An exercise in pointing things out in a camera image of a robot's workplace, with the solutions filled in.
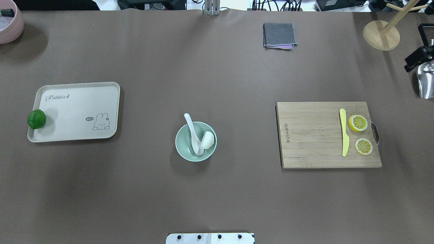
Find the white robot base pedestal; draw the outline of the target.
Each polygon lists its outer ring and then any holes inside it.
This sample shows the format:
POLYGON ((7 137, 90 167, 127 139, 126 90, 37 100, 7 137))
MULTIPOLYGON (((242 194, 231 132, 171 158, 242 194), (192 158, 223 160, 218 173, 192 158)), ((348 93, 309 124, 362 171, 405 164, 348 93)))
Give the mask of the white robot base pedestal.
POLYGON ((214 233, 171 233, 166 244, 254 244, 254 233, 214 232, 214 233))

